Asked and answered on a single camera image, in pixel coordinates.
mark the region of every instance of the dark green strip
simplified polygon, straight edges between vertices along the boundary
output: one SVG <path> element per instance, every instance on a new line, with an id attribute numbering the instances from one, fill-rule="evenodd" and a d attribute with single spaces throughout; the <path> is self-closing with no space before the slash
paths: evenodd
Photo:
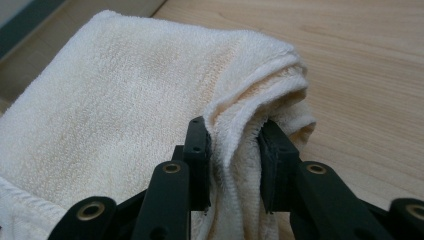
<path id="1" fill-rule="evenodd" d="M 34 0 L 0 28 L 0 59 L 65 0 Z"/>

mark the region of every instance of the folded towel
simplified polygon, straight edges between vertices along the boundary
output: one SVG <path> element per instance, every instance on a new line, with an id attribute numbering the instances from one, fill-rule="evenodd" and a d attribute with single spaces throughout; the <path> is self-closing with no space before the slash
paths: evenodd
<path id="1" fill-rule="evenodd" d="M 203 115 L 212 207 L 192 214 L 192 238 L 278 239 L 256 136 L 273 119 L 306 143 L 304 74 L 291 45 L 253 31 L 96 15 L 0 118 L 0 238 L 45 239 L 86 197 L 144 190 Z"/>

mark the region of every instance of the wooden table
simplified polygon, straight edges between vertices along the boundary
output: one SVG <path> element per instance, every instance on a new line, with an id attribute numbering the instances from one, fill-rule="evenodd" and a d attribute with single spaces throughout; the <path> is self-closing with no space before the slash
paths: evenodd
<path id="1" fill-rule="evenodd" d="M 168 0 L 154 17 L 294 44 L 318 120 L 302 159 L 384 209 L 424 199 L 423 1 Z"/>

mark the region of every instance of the towel fold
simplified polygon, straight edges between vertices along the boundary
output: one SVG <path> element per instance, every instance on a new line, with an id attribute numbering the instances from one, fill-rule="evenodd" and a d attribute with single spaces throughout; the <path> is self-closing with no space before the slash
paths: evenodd
<path id="1" fill-rule="evenodd" d="M 212 206 L 192 213 L 192 238 L 278 239 L 256 136 L 273 119 L 306 143 L 305 71 L 291 45 L 253 31 L 97 14 L 0 118 L 0 239 L 45 239 L 86 197 L 144 190 L 199 115 Z"/>

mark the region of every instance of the white towel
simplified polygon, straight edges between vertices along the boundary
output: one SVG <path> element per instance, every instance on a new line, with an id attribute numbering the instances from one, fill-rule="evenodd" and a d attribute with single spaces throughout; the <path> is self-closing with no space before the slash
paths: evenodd
<path id="1" fill-rule="evenodd" d="M 0 118 L 0 238 L 45 239 L 86 197 L 144 190 L 203 115 L 212 207 L 193 213 L 192 238 L 278 239 L 256 136 L 273 119 L 306 143 L 305 71 L 291 45 L 257 32 L 96 15 Z"/>

